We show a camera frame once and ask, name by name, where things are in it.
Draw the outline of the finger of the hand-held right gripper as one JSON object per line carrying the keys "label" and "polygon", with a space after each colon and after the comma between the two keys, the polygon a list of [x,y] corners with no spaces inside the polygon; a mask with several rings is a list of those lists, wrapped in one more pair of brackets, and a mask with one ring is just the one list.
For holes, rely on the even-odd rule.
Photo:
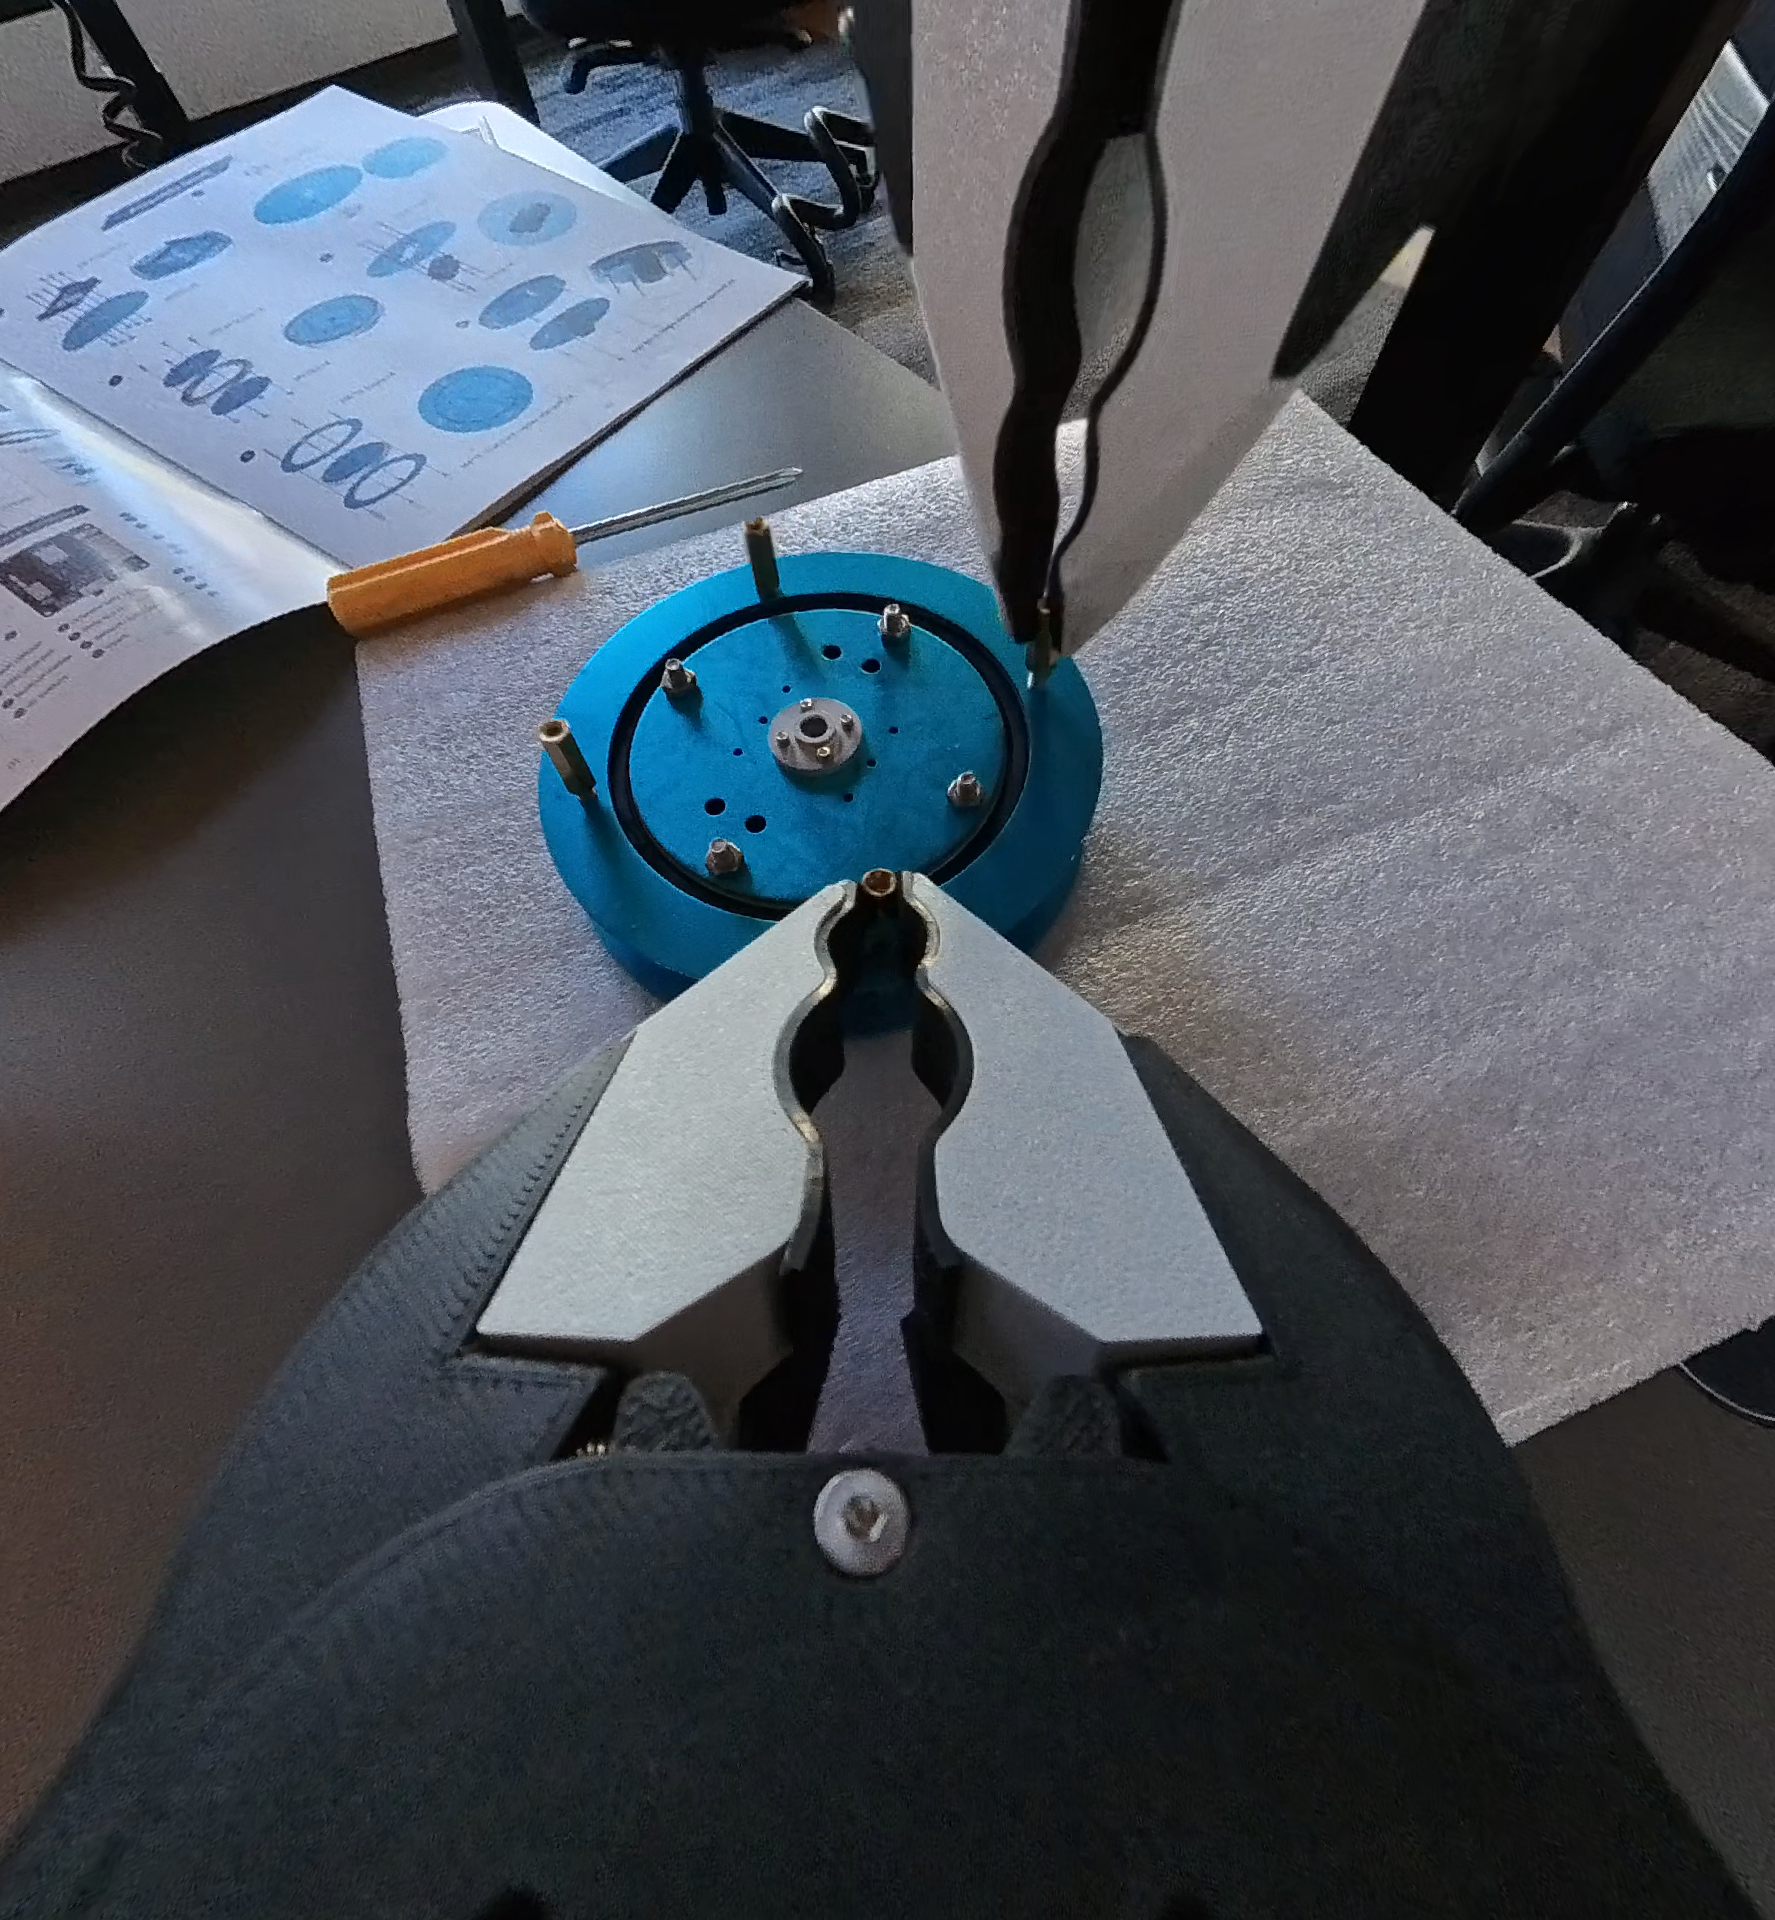
{"label": "finger of the hand-held right gripper", "polygon": [[978,544],[1017,643],[1048,593],[1076,326],[1020,299],[1017,206],[1062,103],[1071,2],[912,2],[912,274]]}
{"label": "finger of the hand-held right gripper", "polygon": [[1151,116],[1160,283],[1092,404],[1062,652],[1163,561],[1285,400],[1274,378],[1424,2],[1183,2]]}

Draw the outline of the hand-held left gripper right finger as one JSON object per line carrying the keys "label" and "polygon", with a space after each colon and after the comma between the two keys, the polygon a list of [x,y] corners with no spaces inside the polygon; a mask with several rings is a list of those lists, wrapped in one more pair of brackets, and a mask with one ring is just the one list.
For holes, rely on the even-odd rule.
{"label": "hand-held left gripper right finger", "polygon": [[1256,1351],[1258,1315],[1115,1022],[928,875],[903,900],[957,1057],[931,1145],[944,1345],[1014,1413],[1050,1377]]}

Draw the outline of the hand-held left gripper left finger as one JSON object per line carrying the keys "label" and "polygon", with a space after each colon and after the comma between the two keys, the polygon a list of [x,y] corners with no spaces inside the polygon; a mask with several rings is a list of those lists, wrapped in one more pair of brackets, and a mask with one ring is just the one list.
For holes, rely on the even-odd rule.
{"label": "hand-held left gripper left finger", "polygon": [[708,1409],[791,1348],[784,1260],[824,1198],[818,1129],[785,1048],[834,972],[833,881],[646,1018],[592,1102],[478,1336],[628,1371],[680,1371]]}

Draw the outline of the blue round turntable base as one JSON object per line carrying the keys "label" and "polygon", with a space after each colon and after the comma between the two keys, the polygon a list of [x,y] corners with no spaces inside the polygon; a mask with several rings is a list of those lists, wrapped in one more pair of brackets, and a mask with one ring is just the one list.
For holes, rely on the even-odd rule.
{"label": "blue round turntable base", "polygon": [[539,828],[615,962],[680,995],[827,881],[922,869],[1017,944],[1062,908],[1101,790],[1079,671],[1029,683],[993,590],[807,551],[654,600],[556,708],[592,774],[539,767]]}

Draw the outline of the black desk leg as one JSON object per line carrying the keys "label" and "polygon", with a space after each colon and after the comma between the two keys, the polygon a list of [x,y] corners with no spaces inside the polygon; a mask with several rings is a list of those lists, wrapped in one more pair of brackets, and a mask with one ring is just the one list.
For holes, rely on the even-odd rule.
{"label": "black desk leg", "polygon": [[52,2],[69,33],[74,81],[105,103],[110,130],[146,136],[166,146],[186,144],[190,120],[179,95],[159,71],[120,2]]}
{"label": "black desk leg", "polygon": [[1707,74],[1743,2],[1535,2],[1542,45],[1483,136],[1352,411],[1434,503],[1533,368],[1569,294]]}
{"label": "black desk leg", "polygon": [[444,7],[451,16],[476,95],[512,110],[526,123],[539,123],[539,107],[517,56],[514,29],[509,26],[509,2],[447,0]]}

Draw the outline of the dark desk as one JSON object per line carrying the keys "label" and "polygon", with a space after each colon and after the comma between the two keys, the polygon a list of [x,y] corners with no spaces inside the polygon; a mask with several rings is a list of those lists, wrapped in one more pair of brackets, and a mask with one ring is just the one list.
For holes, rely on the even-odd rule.
{"label": "dark desk", "polygon": [[[0,815],[0,1835],[234,1426],[418,1197],[355,656],[308,610]],[[1519,1455],[1612,1684],[1775,1916],[1775,1426],[1666,1371]]]}

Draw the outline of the open instruction manual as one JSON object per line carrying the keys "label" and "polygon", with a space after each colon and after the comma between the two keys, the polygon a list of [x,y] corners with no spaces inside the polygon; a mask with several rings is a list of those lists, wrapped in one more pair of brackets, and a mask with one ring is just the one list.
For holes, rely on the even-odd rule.
{"label": "open instruction manual", "polygon": [[346,88],[0,250],[0,809],[327,574],[487,525],[798,283]]}

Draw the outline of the white foam sheet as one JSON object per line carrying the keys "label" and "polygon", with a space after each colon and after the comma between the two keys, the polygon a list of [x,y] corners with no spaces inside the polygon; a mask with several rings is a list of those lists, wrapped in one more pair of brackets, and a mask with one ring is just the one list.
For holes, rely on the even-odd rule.
{"label": "white foam sheet", "polygon": [[[421,1179],[651,1018],[539,720],[726,532],[357,647]],[[1393,1267],[1519,1442],[1775,1312],[1775,769],[1305,400],[1079,653],[1042,959]]]}

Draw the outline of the yellow-handled screwdriver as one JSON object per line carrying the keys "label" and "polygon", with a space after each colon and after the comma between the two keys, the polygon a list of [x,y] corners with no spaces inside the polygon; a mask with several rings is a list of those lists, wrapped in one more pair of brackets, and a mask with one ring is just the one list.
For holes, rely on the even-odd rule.
{"label": "yellow-handled screwdriver", "polygon": [[550,512],[536,512],[526,525],[487,528],[388,561],[340,571],[324,581],[324,606],[349,636],[368,636],[429,610],[529,585],[540,577],[566,577],[576,571],[578,551],[592,539],[634,532],[664,518],[771,492],[800,474],[800,466],[778,466],[581,528],[565,525]]}

